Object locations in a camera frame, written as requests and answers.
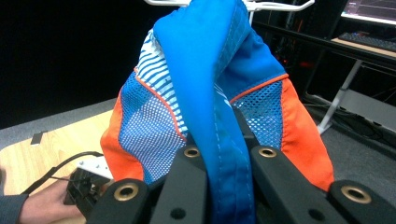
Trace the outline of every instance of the human hand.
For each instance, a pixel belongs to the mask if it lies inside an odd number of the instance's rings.
[[[81,216],[75,205],[64,205],[67,183],[65,180],[57,180],[27,198],[21,209],[19,222],[43,224],[67,217]]]

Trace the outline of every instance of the keyboard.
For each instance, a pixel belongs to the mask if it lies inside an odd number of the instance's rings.
[[[372,37],[365,36],[365,35],[343,33],[340,36],[338,36],[338,39],[349,41],[349,42],[356,43],[356,44],[369,46],[369,47],[373,47],[373,48],[377,48],[377,49],[384,49],[384,50],[396,52],[396,43],[395,42],[372,38]]]

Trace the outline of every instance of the brass grommet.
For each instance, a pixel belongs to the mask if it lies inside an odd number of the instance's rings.
[[[271,148],[260,148],[259,154],[265,158],[273,158],[276,156],[276,151]]]
[[[370,203],[372,201],[370,194],[354,186],[349,186],[349,185],[343,186],[341,187],[341,192],[350,201],[353,201],[355,203]]]
[[[119,186],[114,192],[114,198],[117,201],[125,202],[134,198],[139,192],[139,187],[136,183],[126,183]]]
[[[201,156],[201,153],[198,151],[196,147],[191,147],[184,150],[184,155],[186,157],[194,158]]]

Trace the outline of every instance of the screw hole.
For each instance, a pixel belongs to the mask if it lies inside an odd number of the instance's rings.
[[[139,192],[139,187],[135,183],[126,183],[119,186],[114,192],[117,201],[125,202],[134,198]]]
[[[134,190],[131,188],[125,188],[120,191],[120,195],[125,196],[125,197],[132,193],[134,193]]]
[[[273,158],[276,156],[276,152],[271,148],[262,148],[259,150],[259,154],[266,158]]]
[[[183,219],[186,216],[186,211],[184,211],[184,209],[182,208],[174,208],[171,211],[171,217],[174,219]]]
[[[309,209],[308,214],[314,220],[317,220],[317,221],[323,221],[324,220],[323,214],[317,209]]]
[[[343,186],[341,192],[355,203],[370,203],[372,201],[370,194],[354,186]]]
[[[184,151],[184,155],[186,157],[190,157],[190,158],[194,158],[194,157],[199,157],[200,153],[198,151],[197,148],[193,147],[193,148],[188,148]]]

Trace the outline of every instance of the gray sleeve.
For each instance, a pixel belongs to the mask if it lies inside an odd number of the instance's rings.
[[[0,196],[0,224],[17,223],[27,194]]]

